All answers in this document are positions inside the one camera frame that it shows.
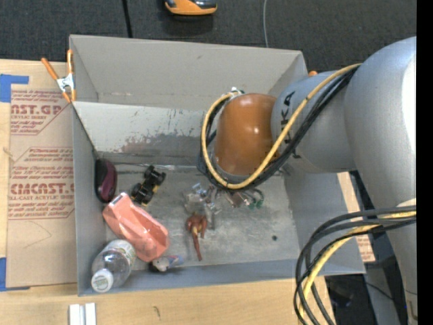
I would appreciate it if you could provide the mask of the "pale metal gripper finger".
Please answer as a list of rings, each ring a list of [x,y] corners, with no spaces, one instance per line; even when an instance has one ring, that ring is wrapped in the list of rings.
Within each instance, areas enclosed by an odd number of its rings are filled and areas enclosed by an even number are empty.
[[[208,222],[208,228],[215,229],[217,208],[213,202],[207,202],[204,205],[204,212]]]
[[[201,183],[193,185],[183,192],[184,207],[188,213],[201,213],[204,210],[208,190],[202,187]]]

